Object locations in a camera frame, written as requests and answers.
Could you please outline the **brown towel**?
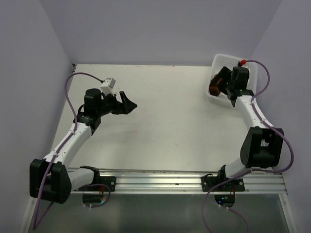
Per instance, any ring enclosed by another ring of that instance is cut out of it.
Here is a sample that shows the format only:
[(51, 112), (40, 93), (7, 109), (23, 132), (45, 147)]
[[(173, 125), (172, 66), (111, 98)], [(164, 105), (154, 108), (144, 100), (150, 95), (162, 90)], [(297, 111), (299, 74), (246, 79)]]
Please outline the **brown towel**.
[(218, 85), (214, 84), (214, 79), (213, 78), (210, 81), (208, 90), (209, 90), (209, 93), (212, 96), (216, 96), (217, 97), (217, 96), (219, 96), (221, 94), (221, 92), (218, 89)]

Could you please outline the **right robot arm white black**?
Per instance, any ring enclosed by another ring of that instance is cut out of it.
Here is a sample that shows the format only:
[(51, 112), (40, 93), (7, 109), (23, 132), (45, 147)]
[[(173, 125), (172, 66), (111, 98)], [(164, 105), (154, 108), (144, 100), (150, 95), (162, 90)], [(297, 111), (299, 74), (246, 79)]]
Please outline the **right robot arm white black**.
[(260, 110), (255, 110), (254, 92), (247, 88), (249, 70), (244, 67), (233, 67), (231, 70), (222, 67), (212, 78), (209, 85), (210, 94), (225, 94), (232, 106), (239, 110), (248, 128), (240, 149), (240, 157), (224, 165), (218, 171), (216, 184), (221, 190), (228, 190), (234, 184), (233, 177), (254, 169), (267, 169), (278, 165), (283, 144), (280, 136), (284, 131), (272, 130), (272, 125), (265, 121)]

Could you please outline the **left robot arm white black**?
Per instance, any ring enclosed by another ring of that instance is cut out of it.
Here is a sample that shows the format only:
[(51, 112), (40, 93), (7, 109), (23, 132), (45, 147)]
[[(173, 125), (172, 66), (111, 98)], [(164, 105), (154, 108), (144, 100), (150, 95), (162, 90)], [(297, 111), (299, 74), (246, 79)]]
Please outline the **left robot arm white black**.
[(69, 173), (71, 163), (81, 146), (90, 139), (107, 114), (127, 115), (137, 108), (126, 94), (120, 92), (121, 100), (115, 94), (104, 94), (99, 89), (88, 89), (84, 104), (78, 109), (73, 124), (65, 138), (43, 159), (34, 159), (30, 164), (30, 196), (63, 204), (71, 191), (86, 186), (97, 190), (101, 185), (99, 170), (81, 166)]

